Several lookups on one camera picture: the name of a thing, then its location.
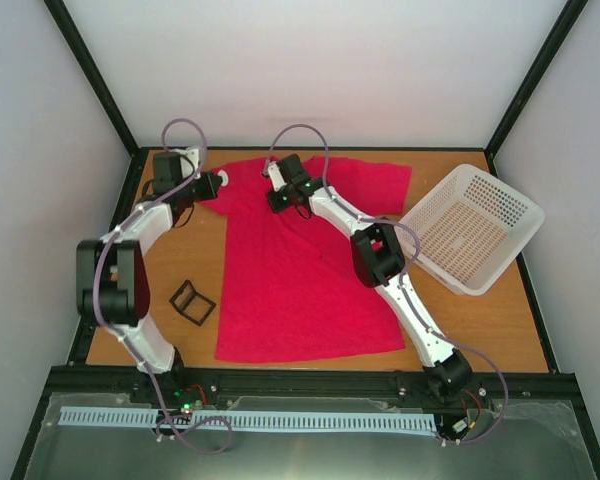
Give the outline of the white perforated plastic basket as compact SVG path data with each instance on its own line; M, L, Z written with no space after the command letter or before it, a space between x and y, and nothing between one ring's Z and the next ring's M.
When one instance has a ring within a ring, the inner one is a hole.
M403 251L456 295L480 296L499 279L545 221L544 210L469 164L447 174L400 220Z

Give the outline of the round white brooch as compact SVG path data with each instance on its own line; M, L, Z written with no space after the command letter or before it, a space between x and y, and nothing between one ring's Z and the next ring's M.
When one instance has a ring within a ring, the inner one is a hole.
M217 171L217 175L220 177L221 179L221 186L222 187L226 187L229 183L229 175L226 171L224 170L218 170Z

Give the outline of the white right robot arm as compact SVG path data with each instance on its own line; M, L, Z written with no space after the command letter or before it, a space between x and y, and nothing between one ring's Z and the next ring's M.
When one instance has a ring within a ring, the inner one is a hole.
M396 231L408 227L386 218L374 218L355 207L329 185L324 175L311 176L296 154L267 159L263 175L272 187L267 200L274 213L294 207L301 217L322 218L350 241L352 263L359 281L378 293L408 333L437 402L459 396L472 377L460 351L435 323L415 292Z

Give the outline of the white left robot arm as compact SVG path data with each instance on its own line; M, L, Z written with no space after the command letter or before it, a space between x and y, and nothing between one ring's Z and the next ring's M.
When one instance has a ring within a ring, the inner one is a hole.
M153 177L142 187L129 216L96 240L76 249L76 303L81 317L104 328L124 346L137 369L155 376L152 388L166 402L188 390L181 354L150 315L150 288L144 256L197 202L212 200L228 174L203 169L196 147L153 157Z

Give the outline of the red t-shirt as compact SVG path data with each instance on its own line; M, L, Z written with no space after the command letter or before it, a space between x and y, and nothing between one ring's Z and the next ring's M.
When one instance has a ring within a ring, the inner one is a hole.
M223 165L229 183L204 204L227 218L216 358L286 363L402 349L395 315L354 272L348 238L294 208L271 211L264 163Z

